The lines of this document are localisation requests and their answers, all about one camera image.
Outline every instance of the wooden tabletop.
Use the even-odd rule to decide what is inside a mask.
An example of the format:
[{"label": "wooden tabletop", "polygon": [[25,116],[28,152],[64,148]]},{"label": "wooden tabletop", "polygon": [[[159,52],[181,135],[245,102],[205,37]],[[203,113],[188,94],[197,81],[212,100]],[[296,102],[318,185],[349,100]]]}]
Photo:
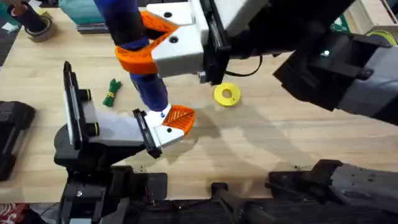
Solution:
[{"label": "wooden tabletop", "polygon": [[[0,183],[0,203],[56,202],[67,173],[53,162],[53,139],[65,124],[62,67],[68,60],[81,88],[89,88],[98,110],[129,114],[146,110],[129,75],[120,67],[109,35],[80,35],[59,9],[49,9],[59,33],[36,44],[21,32],[0,72],[0,99],[21,101],[37,110],[12,179]],[[169,198],[206,198],[209,186],[225,181],[248,197],[269,197],[267,174],[311,167],[319,159],[339,159],[371,169],[398,171],[398,128],[342,111],[329,112],[291,97],[272,76],[288,57],[265,57],[260,71],[247,78],[226,77],[241,90],[240,103],[218,105],[214,87],[195,75],[166,78],[172,104],[196,111],[187,138],[164,149],[154,160],[145,152],[120,164],[138,171],[166,172]],[[229,70],[250,72],[258,58],[233,61]],[[123,87],[115,107],[101,104],[112,78]]]}]

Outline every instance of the white panel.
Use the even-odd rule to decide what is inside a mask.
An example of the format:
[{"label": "white panel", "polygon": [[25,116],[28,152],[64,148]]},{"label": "white panel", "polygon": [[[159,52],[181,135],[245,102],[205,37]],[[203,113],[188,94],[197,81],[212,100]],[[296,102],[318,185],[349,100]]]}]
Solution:
[{"label": "white panel", "polygon": [[160,125],[155,128],[156,137],[159,139],[159,146],[169,146],[184,137],[184,132],[181,129],[171,128],[168,126]]},{"label": "white panel", "polygon": [[145,116],[145,121],[156,147],[168,146],[169,144],[179,141],[184,136],[184,132],[181,129],[162,125],[171,108],[172,106],[169,104],[162,112],[148,111],[147,116]]},{"label": "white panel", "polygon": [[230,36],[242,32],[268,0],[214,0],[224,29]]},{"label": "white panel", "polygon": [[139,146],[144,142],[137,119],[105,112],[96,112],[99,136],[90,138],[107,146]]},{"label": "white panel", "polygon": [[83,103],[83,111],[85,114],[86,123],[98,122],[93,100],[87,103]]},{"label": "white panel", "polygon": [[200,0],[190,0],[190,2],[192,4],[193,23],[195,23],[198,29],[201,44],[206,45],[209,36],[209,26],[201,8]]},{"label": "white panel", "polygon": [[[170,38],[178,38],[171,43]],[[152,50],[161,77],[203,71],[203,46],[195,25],[179,27]]]},{"label": "white panel", "polygon": [[[148,4],[147,11],[178,26],[193,24],[190,2]],[[164,17],[165,12],[171,12],[172,16]]]}]

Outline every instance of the tape roll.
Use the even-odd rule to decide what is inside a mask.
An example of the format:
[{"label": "tape roll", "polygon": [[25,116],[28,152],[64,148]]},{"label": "tape roll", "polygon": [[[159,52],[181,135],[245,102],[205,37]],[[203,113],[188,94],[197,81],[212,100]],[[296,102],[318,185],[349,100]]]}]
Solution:
[{"label": "tape roll", "polygon": [[[230,97],[225,97],[224,91],[228,91]],[[214,99],[223,106],[233,106],[241,99],[241,90],[233,83],[222,83],[214,89]]]},{"label": "tape roll", "polygon": [[40,16],[40,18],[45,22],[45,29],[40,32],[31,32],[25,27],[25,32],[28,33],[28,38],[36,43],[44,42],[49,38],[53,37],[57,32],[57,26],[52,22],[49,17]]}]

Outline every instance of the blue cylindrical object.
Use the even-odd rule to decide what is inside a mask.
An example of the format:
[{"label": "blue cylindrical object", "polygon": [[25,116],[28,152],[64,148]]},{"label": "blue cylindrical object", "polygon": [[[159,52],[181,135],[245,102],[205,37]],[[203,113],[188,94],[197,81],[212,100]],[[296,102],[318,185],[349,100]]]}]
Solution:
[{"label": "blue cylindrical object", "polygon": [[169,101],[167,99],[166,86],[157,74],[130,74],[130,78],[140,93],[142,101],[149,109],[152,111],[162,111],[167,107]]},{"label": "blue cylindrical object", "polygon": [[[116,45],[126,50],[139,50],[149,44],[136,0],[95,0],[95,4]],[[130,73],[130,78],[150,110],[162,111],[167,107],[167,90],[157,74]]]}]

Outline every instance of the orange 3d-printed part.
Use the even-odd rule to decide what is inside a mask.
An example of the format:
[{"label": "orange 3d-printed part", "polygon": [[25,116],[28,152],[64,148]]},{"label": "orange 3d-printed part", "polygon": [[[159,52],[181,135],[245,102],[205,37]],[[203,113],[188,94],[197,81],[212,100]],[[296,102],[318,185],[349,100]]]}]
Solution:
[{"label": "orange 3d-printed part", "polygon": [[181,129],[184,134],[187,134],[191,130],[194,120],[195,111],[193,109],[172,105],[166,119],[163,121],[163,125]]},{"label": "orange 3d-printed part", "polygon": [[147,11],[141,12],[141,18],[146,28],[165,34],[138,51],[125,50],[116,46],[115,54],[123,69],[130,73],[138,75],[156,74],[157,67],[150,53],[173,33],[177,29],[177,26],[155,17]]}]

